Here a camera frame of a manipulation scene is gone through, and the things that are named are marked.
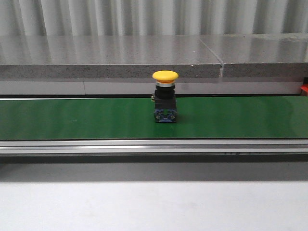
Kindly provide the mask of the green conveyor belt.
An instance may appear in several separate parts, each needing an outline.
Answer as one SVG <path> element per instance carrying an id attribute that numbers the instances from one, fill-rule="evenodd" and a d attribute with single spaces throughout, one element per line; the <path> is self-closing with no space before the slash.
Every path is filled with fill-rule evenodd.
<path id="1" fill-rule="evenodd" d="M 299 96 L 183 97 L 176 123 L 156 123 L 148 98 L 2 100 L 2 140 L 306 138 Z"/>

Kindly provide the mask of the grey stone slab right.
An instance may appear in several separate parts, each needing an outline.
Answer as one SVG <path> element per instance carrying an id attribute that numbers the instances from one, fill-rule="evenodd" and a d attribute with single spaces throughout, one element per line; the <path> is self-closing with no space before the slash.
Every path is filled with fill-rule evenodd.
<path id="1" fill-rule="evenodd" d="M 224 78 L 305 78 L 307 34 L 203 35 Z"/>

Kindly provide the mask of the grey stone slab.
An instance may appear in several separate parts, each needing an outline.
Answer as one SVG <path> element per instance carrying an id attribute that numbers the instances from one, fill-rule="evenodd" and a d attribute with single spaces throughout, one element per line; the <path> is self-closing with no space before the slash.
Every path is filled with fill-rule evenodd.
<path id="1" fill-rule="evenodd" d="M 198 36 L 2 36 L 1 79 L 218 78 L 220 62 Z"/>
<path id="2" fill-rule="evenodd" d="M 307 34 L 203 35 L 224 78 L 305 78 Z"/>

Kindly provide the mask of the white panel below slabs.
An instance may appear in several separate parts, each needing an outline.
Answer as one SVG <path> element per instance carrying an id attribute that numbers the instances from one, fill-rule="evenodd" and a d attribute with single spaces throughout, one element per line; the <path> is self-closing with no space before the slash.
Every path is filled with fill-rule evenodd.
<path id="1" fill-rule="evenodd" d="M 297 94 L 302 77 L 292 78 L 182 78 L 175 82 L 177 94 Z M 152 94 L 152 78 L 109 79 L 14 79 L 0 82 L 2 95 L 141 95 Z"/>

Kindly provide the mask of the grey stone slab left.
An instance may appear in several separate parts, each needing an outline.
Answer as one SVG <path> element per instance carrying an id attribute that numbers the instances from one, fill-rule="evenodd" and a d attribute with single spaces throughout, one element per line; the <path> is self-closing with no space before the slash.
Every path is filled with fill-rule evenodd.
<path id="1" fill-rule="evenodd" d="M 220 62 L 198 36 L 2 36 L 1 79 L 218 78 Z"/>

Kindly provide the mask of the red plastic part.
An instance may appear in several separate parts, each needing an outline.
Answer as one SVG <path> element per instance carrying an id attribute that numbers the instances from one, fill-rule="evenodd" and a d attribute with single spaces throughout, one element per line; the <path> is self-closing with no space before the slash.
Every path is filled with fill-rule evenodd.
<path id="1" fill-rule="evenodd" d="M 308 96 L 308 84 L 303 84 L 301 87 L 301 96 Z"/>

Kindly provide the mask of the white pleated curtain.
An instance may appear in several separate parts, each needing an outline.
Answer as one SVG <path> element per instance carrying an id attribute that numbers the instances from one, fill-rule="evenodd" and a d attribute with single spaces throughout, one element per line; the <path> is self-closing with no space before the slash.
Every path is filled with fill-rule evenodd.
<path id="1" fill-rule="evenodd" d="M 306 33 L 305 0 L 3 0 L 10 35 Z"/>

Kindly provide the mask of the aluminium conveyor side rail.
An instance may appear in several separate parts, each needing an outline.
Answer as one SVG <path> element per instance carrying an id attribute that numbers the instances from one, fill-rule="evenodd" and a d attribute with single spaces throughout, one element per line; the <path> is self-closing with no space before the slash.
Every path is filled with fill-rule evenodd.
<path id="1" fill-rule="evenodd" d="M 307 139 L 2 141 L 1 157 L 307 154 Z"/>

